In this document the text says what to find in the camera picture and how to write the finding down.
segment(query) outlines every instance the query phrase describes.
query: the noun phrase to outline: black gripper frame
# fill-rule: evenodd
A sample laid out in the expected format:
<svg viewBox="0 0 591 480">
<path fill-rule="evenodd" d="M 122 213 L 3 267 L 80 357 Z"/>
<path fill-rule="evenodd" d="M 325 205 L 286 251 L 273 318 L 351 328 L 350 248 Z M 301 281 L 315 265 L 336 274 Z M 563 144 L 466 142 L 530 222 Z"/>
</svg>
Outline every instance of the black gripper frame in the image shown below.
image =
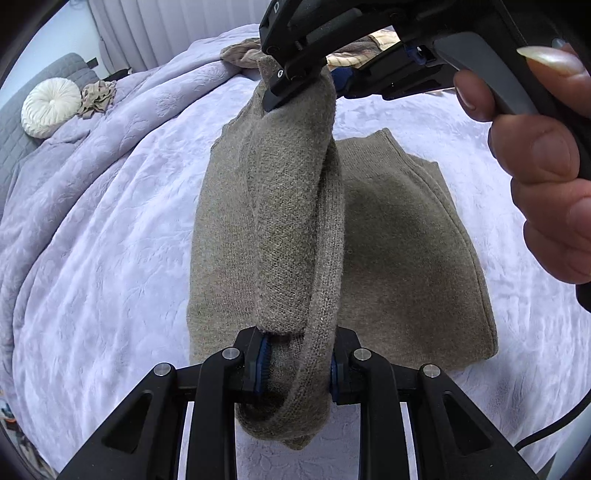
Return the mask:
<svg viewBox="0 0 591 480">
<path fill-rule="evenodd" d="M 157 365 L 66 465 L 58 480 L 176 480 L 189 402 L 187 480 L 236 480 L 235 403 L 259 401 L 263 336 L 239 332 L 233 348 L 192 367 Z M 361 404 L 360 480 L 408 480 L 401 403 L 411 422 L 420 480 L 537 480 L 535 473 L 440 369 L 390 364 L 339 327 L 330 393 Z"/>
<path fill-rule="evenodd" d="M 456 0 L 278 0 L 271 2 L 259 33 L 264 53 L 281 68 L 264 97 L 267 112 L 298 95 L 326 65 L 326 56 L 381 28 L 395 26 L 403 40 L 354 69 L 346 98 L 379 94 L 393 100 L 453 87 L 455 69 L 432 54 L 433 41 L 458 23 Z M 475 0 L 475 17 L 489 1 Z"/>
</svg>

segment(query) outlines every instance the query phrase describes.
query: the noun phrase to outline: metal screw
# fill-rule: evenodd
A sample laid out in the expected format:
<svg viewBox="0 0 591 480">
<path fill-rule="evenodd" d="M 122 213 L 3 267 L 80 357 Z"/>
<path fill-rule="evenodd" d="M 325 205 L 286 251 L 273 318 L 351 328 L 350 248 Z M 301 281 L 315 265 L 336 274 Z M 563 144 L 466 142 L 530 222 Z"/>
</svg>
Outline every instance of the metal screw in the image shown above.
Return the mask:
<svg viewBox="0 0 591 480">
<path fill-rule="evenodd" d="M 356 351 L 353 352 L 353 356 L 357 360 L 365 362 L 366 360 L 369 360 L 371 358 L 371 352 L 366 348 L 358 348 Z"/>
<path fill-rule="evenodd" d="M 168 375 L 171 370 L 172 367 L 170 366 L 170 364 L 158 364 L 154 367 L 154 374 L 158 375 L 159 377 L 166 377 L 166 375 Z"/>
<path fill-rule="evenodd" d="M 226 360 L 234 360 L 235 358 L 238 358 L 239 356 L 240 356 L 240 350 L 238 350 L 238 348 L 234 348 L 233 346 L 231 346 L 230 348 L 226 348 L 222 352 L 222 357 L 224 357 Z"/>
<path fill-rule="evenodd" d="M 423 367 L 423 373 L 429 378 L 437 378 L 441 374 L 441 370 L 437 365 L 429 364 Z"/>
</svg>

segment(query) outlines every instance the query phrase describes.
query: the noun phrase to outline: white curtain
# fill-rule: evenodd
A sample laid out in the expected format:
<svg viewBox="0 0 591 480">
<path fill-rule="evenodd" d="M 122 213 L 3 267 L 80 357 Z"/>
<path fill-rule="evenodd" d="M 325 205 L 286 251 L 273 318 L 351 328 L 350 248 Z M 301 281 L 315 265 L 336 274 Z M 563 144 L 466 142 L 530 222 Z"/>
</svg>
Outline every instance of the white curtain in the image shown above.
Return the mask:
<svg viewBox="0 0 591 480">
<path fill-rule="evenodd" d="M 107 70 L 163 65 L 200 38 L 260 23 L 269 0 L 89 0 Z"/>
</svg>

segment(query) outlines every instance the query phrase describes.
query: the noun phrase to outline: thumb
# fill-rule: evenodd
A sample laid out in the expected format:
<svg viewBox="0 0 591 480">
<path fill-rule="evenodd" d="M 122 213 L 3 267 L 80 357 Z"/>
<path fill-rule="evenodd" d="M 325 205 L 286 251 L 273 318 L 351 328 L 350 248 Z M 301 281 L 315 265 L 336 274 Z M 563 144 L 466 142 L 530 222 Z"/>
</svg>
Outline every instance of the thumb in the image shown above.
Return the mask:
<svg viewBox="0 0 591 480">
<path fill-rule="evenodd" d="M 542 85 L 575 112 L 591 118 L 591 76 L 569 46 L 523 47 L 517 52 Z"/>
</svg>

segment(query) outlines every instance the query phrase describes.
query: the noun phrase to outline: black cable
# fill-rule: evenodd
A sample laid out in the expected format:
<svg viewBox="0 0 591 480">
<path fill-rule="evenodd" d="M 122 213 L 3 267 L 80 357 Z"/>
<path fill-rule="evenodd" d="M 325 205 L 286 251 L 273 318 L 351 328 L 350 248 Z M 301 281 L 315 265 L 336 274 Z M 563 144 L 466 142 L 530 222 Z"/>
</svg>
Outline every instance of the black cable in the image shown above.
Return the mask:
<svg viewBox="0 0 591 480">
<path fill-rule="evenodd" d="M 521 440 L 517 445 L 515 445 L 515 450 L 519 452 L 528 445 L 531 445 L 534 442 L 539 442 L 540 440 L 549 437 L 560 429 L 563 429 L 575 418 L 581 415 L 583 410 L 586 409 L 589 404 L 591 404 L 591 390 L 589 390 L 583 399 L 577 404 L 577 406 L 575 406 L 575 408 L 568 412 L 564 417 L 555 421 L 553 424 L 548 425 L 546 428 L 541 429 L 539 432 L 536 432 Z"/>
</svg>

